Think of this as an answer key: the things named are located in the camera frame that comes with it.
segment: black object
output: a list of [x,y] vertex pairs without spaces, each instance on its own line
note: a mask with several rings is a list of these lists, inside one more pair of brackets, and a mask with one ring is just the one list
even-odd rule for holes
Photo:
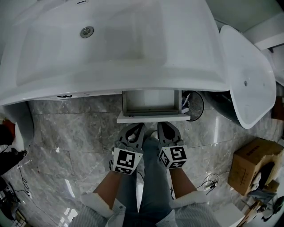
[[0,176],[17,165],[24,158],[25,153],[26,151],[17,152],[14,148],[10,152],[0,153]]
[[3,178],[1,178],[2,184],[6,185],[6,187],[2,191],[5,197],[0,200],[0,209],[8,219],[13,221],[16,218],[16,210],[20,205],[20,200],[16,196],[11,184],[9,183],[9,185],[7,185],[6,182],[4,181],[3,183],[3,181]]
[[282,206],[283,206],[283,202],[284,202],[284,196],[278,198],[278,200],[276,200],[274,206],[273,206],[273,212],[272,212],[272,215],[269,217],[269,218],[265,218],[265,217],[262,217],[261,219],[264,221],[264,222],[267,222],[274,214],[277,214]]
[[277,2],[284,11],[284,1],[283,0],[277,0]]
[[206,100],[214,107],[217,112],[225,118],[241,126],[233,105],[232,97],[229,91],[224,92],[204,92]]
[[266,204],[261,205],[260,208],[258,208],[258,210],[256,211],[257,213],[262,213],[263,211],[265,211],[267,208]]
[[183,99],[185,99],[188,95],[189,97],[185,107],[188,107],[189,111],[185,114],[190,116],[190,120],[188,121],[196,121],[203,114],[204,101],[201,95],[196,91],[187,90],[182,92]]
[[59,98],[71,98],[72,97],[72,95],[63,95],[63,96],[58,96]]
[[269,162],[266,165],[264,165],[263,167],[261,167],[260,171],[261,172],[261,179],[259,181],[259,188],[263,189],[265,186],[265,183],[272,171],[272,168],[275,166],[274,162]]
[[0,125],[0,145],[11,145],[14,141],[12,133],[5,125]]
[[2,177],[0,177],[0,192],[2,192],[7,187],[6,182]]

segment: black wire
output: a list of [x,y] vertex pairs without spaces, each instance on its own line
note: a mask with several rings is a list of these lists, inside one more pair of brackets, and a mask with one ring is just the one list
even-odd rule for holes
[[212,181],[212,180],[207,180],[207,181],[203,182],[202,185],[198,186],[196,189],[200,188],[201,186],[203,186],[203,185],[204,185],[205,183],[207,183],[207,182],[215,183],[216,181],[214,182],[214,181]]
[[29,191],[28,191],[29,187],[28,187],[28,185],[27,185],[27,181],[23,178],[22,171],[21,171],[21,168],[20,168],[20,167],[19,167],[19,170],[20,170],[22,182],[23,182],[23,185],[24,185],[24,189],[23,189],[23,190],[20,190],[19,192],[24,191],[24,192],[27,194],[27,196],[30,197]]
[[142,174],[141,174],[140,172],[138,172],[138,171],[137,171],[137,173],[139,173],[139,174],[140,174],[140,176],[142,177],[142,179],[143,179],[143,181],[144,181],[144,177],[142,176]]
[[206,195],[208,195],[215,187],[213,187]]
[[114,163],[112,162],[112,160],[110,160],[109,162],[108,162],[108,167],[110,168],[110,170],[111,170],[111,166],[113,165]]
[[172,196],[172,199],[174,200],[173,191],[174,191],[174,188],[170,188],[170,195]]
[[[8,147],[9,147],[9,145],[8,145]],[[6,149],[5,149],[5,150],[7,150],[7,148],[8,148],[8,147],[6,147]],[[4,151],[5,151],[5,150],[4,150]],[[1,151],[1,153],[3,153],[4,151]]]

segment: striped sleeve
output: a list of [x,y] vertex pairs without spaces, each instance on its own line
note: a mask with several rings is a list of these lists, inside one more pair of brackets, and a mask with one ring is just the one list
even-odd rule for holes
[[83,206],[81,212],[73,219],[69,227],[104,227],[107,220],[93,209]]
[[191,204],[175,209],[179,227],[220,227],[208,204]]

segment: cable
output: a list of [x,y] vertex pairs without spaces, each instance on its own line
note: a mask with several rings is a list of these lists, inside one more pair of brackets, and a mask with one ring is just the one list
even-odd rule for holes
[[[19,168],[19,170],[20,170],[20,174],[21,174],[21,178],[22,178],[23,185],[24,185],[24,189],[23,189],[23,190],[15,190],[15,189],[13,189],[13,190],[14,190],[15,192],[25,192],[28,197],[31,197],[31,196],[29,195],[29,191],[28,191],[29,187],[28,187],[28,185],[27,185],[27,181],[23,178],[22,171],[21,171],[21,168],[20,168],[19,164],[17,164],[17,165],[18,165],[18,168]],[[33,203],[38,209],[40,209],[40,208],[35,204],[34,201],[32,201],[32,203]],[[52,220],[52,218],[50,218],[50,216],[49,216],[46,212],[44,212],[42,209],[40,209],[40,210],[41,210],[51,221],[53,221],[57,226],[59,226],[54,220]]]
[[214,188],[215,188],[215,187],[213,187],[206,195],[208,195],[211,191],[213,191]]
[[141,174],[140,172],[138,172],[138,171],[137,171],[137,173],[139,173],[139,174],[140,174],[140,176],[142,177],[142,179],[143,179],[143,181],[144,181],[144,177],[142,176],[142,174]]
[[20,170],[20,174],[21,174],[21,178],[22,178],[23,185],[24,185],[24,189],[23,189],[23,190],[20,190],[20,191],[17,191],[17,190],[15,190],[15,191],[16,191],[16,192],[24,191],[24,192],[27,194],[27,196],[30,197],[29,191],[28,191],[29,187],[28,187],[28,185],[27,185],[27,181],[23,178],[22,171],[21,171],[21,168],[20,168],[19,164],[17,164],[17,165],[18,165],[19,170]]
[[9,147],[9,145],[3,151],[1,151],[1,153],[3,153],[5,150],[7,150],[8,147]]
[[174,197],[173,197],[174,187],[172,186],[172,188],[170,188],[170,190],[171,190],[170,195],[172,196],[172,199],[174,200]]
[[198,186],[196,189],[200,188],[201,186],[203,186],[205,183],[211,182],[212,184],[214,184],[215,182],[212,180],[207,180],[205,182],[202,183],[202,185]]
[[211,173],[211,174],[209,174],[209,175],[203,180],[202,184],[206,181],[207,178],[208,178],[208,180],[210,180],[210,178],[211,178],[212,176],[215,177],[215,179],[213,180],[213,183],[215,183],[215,182],[218,183],[218,182],[220,181],[220,176],[219,176],[218,174]]

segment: wall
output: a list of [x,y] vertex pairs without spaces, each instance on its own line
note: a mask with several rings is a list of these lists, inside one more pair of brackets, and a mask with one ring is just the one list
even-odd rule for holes
[[282,12],[276,0],[206,0],[215,19],[244,32]]
[[13,20],[25,9],[33,5],[37,0],[0,0],[0,58],[3,54],[8,34],[7,28]]
[[284,43],[284,12],[248,29],[244,36],[260,50]]

